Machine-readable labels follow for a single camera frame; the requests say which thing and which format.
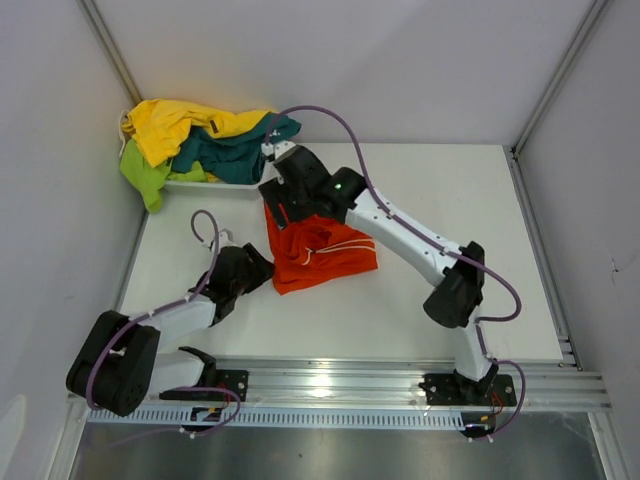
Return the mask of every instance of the lime green cloth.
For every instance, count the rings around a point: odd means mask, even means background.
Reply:
[[[207,177],[199,162],[193,163],[193,168],[187,173],[171,172],[168,162],[163,162],[153,168],[144,159],[138,149],[136,141],[127,142],[120,160],[120,171],[129,183],[140,192],[145,208],[149,213],[156,213],[162,208],[162,194],[160,190],[167,180],[181,182],[206,182]]]

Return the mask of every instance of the perforated metal strip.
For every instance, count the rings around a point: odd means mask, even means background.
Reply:
[[[233,411],[229,407],[222,414],[227,418]],[[135,423],[154,425],[214,425],[204,420],[192,420],[192,407],[141,406],[128,417],[118,417],[106,410],[94,411],[88,421],[93,423]],[[316,408],[248,408],[240,412],[229,425],[242,427],[306,427],[357,428],[392,430],[462,430],[459,412],[372,411]]]

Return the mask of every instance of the metal frame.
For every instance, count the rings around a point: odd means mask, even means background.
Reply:
[[[94,0],[77,0],[85,14],[109,63],[122,83],[133,104],[142,100],[135,81],[120,54],[107,25]],[[558,68],[550,79],[538,105],[522,130],[516,145],[506,151],[509,170],[515,191],[521,205],[522,215],[538,269],[542,277],[545,294],[559,333],[563,361],[558,365],[523,365],[527,375],[528,395],[524,411],[587,412],[598,445],[602,463],[608,479],[631,478],[622,448],[618,442],[611,404],[602,377],[598,373],[582,372],[569,340],[567,316],[553,277],[549,258],[540,234],[538,221],[526,188],[526,182],[517,162],[518,155],[535,130],[537,124],[566,80],[587,40],[595,30],[606,10],[609,0],[594,0],[583,18],[573,40],[566,49]],[[126,290],[133,259],[137,253],[141,232],[146,216],[140,224],[136,243],[131,251],[131,260],[122,279],[121,290],[115,299],[119,306]],[[278,415],[326,412],[329,415],[362,415],[362,418],[415,418],[427,414],[435,417],[457,415],[465,408],[428,408],[424,393],[418,383],[427,372],[451,371],[452,362],[366,362],[336,359],[258,360],[247,358],[220,358],[221,368],[242,368],[249,370],[249,392],[246,407],[257,414],[271,412],[272,415],[245,419],[255,425],[276,425],[283,423]],[[516,388],[520,380],[514,375]],[[180,412],[185,405],[180,402],[149,400],[143,410],[156,419],[168,415],[168,421],[179,423]],[[92,421],[111,421],[92,414]],[[51,465],[49,479],[67,479],[71,473],[89,411],[83,399],[71,396],[68,400],[68,416],[65,429],[60,437],[57,455]],[[132,419],[136,422],[142,418]],[[402,428],[403,420],[394,428]],[[318,426],[330,426],[327,421]],[[420,428],[433,426],[425,422]]]

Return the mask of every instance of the green cloth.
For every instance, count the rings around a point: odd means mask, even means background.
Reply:
[[[172,173],[167,162],[153,168],[144,159],[138,149],[136,141],[127,142],[120,159],[120,171],[129,180],[129,183],[142,195],[145,208],[150,213],[156,213],[162,208],[162,194],[160,190],[166,180],[178,180],[182,182],[206,182],[207,177],[198,162],[194,162],[187,173]]]
[[[253,185],[262,178],[265,158],[260,146],[275,113],[266,114],[247,133],[235,137],[212,138],[204,128],[191,127],[189,136],[173,158],[174,172],[188,172],[199,160],[206,172],[227,183]],[[300,124],[286,115],[276,123],[272,141],[288,140],[300,131]]]

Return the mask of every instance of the folded clothing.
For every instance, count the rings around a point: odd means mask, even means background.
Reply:
[[[150,213],[156,213],[162,208],[162,194],[160,190],[166,180],[182,182],[207,182],[209,178],[198,162],[194,162],[187,173],[171,171],[168,162],[163,162],[156,168],[147,163],[138,149],[136,141],[130,139],[124,147],[120,159],[120,171],[133,187],[142,195],[144,206]]]
[[[144,100],[121,127],[138,143],[149,165],[157,167],[178,154],[192,125],[202,127],[212,138],[233,137],[251,130],[267,113],[254,110],[236,115],[191,102]]]
[[[280,230],[266,205],[265,216],[281,295],[378,268],[375,243],[358,230],[317,215]]]
[[[274,113],[266,114],[250,131],[227,138],[213,138],[201,127],[193,127],[171,165],[174,172],[188,172],[198,160],[206,172],[227,183],[253,185],[262,178],[265,158],[260,146]],[[300,131],[300,124],[282,116],[276,122],[273,141],[288,140]]]

